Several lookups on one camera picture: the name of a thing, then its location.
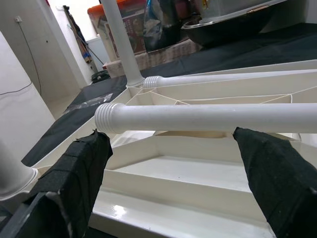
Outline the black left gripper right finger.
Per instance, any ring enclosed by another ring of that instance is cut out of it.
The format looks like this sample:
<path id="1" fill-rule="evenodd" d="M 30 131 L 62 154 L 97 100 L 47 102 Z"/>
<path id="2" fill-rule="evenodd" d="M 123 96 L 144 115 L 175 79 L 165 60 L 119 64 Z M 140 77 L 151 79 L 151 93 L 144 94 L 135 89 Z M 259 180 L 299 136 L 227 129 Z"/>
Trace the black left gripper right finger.
<path id="1" fill-rule="evenodd" d="M 317 170 L 288 140 L 237 127 L 249 188 L 277 238 L 317 236 Z"/>

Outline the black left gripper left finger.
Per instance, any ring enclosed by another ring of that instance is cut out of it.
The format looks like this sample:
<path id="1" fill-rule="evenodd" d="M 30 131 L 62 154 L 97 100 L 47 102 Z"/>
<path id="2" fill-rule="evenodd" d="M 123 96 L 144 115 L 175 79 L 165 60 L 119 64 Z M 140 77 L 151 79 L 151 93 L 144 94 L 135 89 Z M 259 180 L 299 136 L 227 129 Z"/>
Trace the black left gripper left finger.
<path id="1" fill-rule="evenodd" d="M 108 159 L 110 138 L 94 132 L 73 141 L 35 183 L 2 228 L 2 238 L 84 236 Z"/>

